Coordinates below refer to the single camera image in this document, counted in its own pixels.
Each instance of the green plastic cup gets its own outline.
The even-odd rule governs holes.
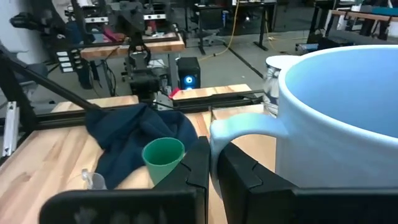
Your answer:
[[[142,158],[155,185],[177,166],[184,153],[184,145],[175,138],[159,138],[145,146]]]

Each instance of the navy towel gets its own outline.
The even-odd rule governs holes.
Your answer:
[[[155,111],[146,104],[112,112],[86,112],[87,131],[104,150],[95,172],[108,189],[117,187],[132,171],[144,165],[143,148],[157,138],[180,140],[185,150],[198,139],[195,128],[179,111]]]

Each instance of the computer tower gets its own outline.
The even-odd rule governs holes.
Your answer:
[[[177,66],[181,90],[200,88],[200,66],[196,57],[182,57]]]

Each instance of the mug handle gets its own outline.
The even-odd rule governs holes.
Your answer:
[[[260,113],[241,113],[224,120],[214,120],[210,125],[211,164],[210,175],[213,186],[221,196],[217,163],[220,153],[232,140],[247,134],[263,134],[286,138],[287,131],[279,119]]]

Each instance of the white mug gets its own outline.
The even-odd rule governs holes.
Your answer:
[[[299,187],[397,187],[397,56],[398,45],[306,54],[279,75],[276,118],[243,113],[213,121],[211,178],[219,195],[218,156],[247,134],[277,138],[275,172]]]

